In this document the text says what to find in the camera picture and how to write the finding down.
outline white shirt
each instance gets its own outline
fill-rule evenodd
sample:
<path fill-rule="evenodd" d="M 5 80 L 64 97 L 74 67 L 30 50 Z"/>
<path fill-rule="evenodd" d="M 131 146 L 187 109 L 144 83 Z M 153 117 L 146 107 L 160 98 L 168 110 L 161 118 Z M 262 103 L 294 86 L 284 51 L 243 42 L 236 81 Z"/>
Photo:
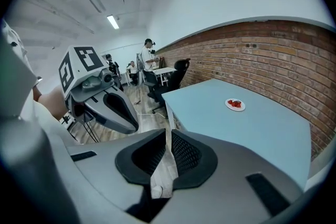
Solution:
<path fill-rule="evenodd" d="M 134 64 L 134 67 L 132 65 L 127 67 L 128 70 L 131 71 L 131 74 L 136 74 L 138 72 L 137 65 Z"/>
<path fill-rule="evenodd" d="M 144 71 L 153 71 L 153 66 L 154 63 L 153 62 L 146 62 L 149 60 L 152 60 L 152 54 L 149 52 L 149 49 L 147 49 L 145 46 L 143 46 L 142 50 L 141 50 L 141 60 L 143 62 L 144 65 Z"/>
<path fill-rule="evenodd" d="M 25 50 L 19 35 L 10 28 L 10 26 L 2 21 L 2 34 L 7 41 L 8 45 L 12 47 L 12 50 L 21 59 L 22 62 L 32 71 L 27 59 L 27 51 Z M 57 121 L 50 112 L 40 103 L 35 102 L 33 98 L 33 90 L 31 89 L 26 102 L 21 110 L 20 117 L 25 121 L 38 122 L 41 128 L 49 135 L 58 135 L 63 140 L 66 146 L 72 146 L 79 144 L 74 140 L 69 132 Z"/>

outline tripod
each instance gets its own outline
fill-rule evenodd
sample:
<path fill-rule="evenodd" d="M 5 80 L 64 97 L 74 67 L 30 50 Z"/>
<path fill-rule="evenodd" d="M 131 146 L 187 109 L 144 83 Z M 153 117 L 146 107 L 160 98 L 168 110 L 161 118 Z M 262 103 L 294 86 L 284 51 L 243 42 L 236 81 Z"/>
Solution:
<path fill-rule="evenodd" d="M 138 74 L 138 85 L 137 85 L 137 88 L 138 88 L 138 94 L 139 94 L 139 100 L 138 102 L 135 102 L 134 104 L 139 104 L 141 102 L 141 96 L 140 96 L 140 71 L 139 71 L 139 62 L 140 62 L 140 59 L 139 59 L 139 54 L 136 54 L 136 73 Z"/>

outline wooden floor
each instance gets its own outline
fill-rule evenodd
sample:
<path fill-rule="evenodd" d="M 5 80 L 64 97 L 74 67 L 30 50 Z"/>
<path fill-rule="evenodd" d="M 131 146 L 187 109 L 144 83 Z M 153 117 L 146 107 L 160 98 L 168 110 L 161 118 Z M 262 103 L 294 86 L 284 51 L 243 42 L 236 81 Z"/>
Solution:
<path fill-rule="evenodd" d="M 92 126 L 93 131 L 98 135 L 101 142 L 121 139 L 126 136 L 136 135 L 152 129 L 166 129 L 166 152 L 157 166 L 154 174 L 151 177 L 151 187 L 156 185 L 162 186 L 163 194 L 162 198 L 169 198 L 172 196 L 173 180 L 177 178 L 176 163 L 171 152 L 171 130 L 169 122 L 166 118 L 159 114 L 152 114 L 152 109 L 158 106 L 153 99 L 147 96 L 148 87 L 141 85 L 139 87 L 141 102 L 134 105 L 135 110 L 138 112 L 139 129 L 133 134 L 122 134 L 111 129 L 105 128 L 102 125 L 91 121 L 89 124 Z M 139 101 L 138 87 L 136 86 L 124 86 L 124 92 L 131 100 L 132 104 Z M 161 113 L 166 116 L 165 109 L 156 110 L 157 113 Z M 75 123 L 70 129 L 70 133 L 81 144 L 94 143 L 93 139 L 89 136 L 83 125 Z"/>

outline brick wall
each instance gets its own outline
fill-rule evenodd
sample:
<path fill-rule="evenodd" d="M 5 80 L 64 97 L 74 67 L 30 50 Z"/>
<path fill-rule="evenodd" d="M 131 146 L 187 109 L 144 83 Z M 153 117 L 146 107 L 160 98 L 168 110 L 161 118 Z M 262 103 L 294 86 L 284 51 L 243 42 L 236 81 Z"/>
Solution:
<path fill-rule="evenodd" d="M 336 35 L 309 24 L 240 23 L 180 40 L 158 51 L 167 66 L 191 58 L 182 87 L 211 78 L 262 94 L 310 122 L 312 159 L 336 126 Z"/>

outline light blue table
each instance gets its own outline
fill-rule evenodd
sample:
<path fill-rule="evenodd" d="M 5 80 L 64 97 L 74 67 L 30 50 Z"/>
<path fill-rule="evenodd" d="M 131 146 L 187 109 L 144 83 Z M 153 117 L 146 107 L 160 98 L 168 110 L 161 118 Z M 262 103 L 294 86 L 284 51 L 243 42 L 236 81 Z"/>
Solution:
<path fill-rule="evenodd" d="M 310 167 L 309 122 L 283 105 L 245 88 L 212 79 L 162 95 L 169 123 L 173 113 L 184 128 L 245 146 L 290 176 L 304 189 Z M 242 100 L 232 111 L 225 100 Z"/>

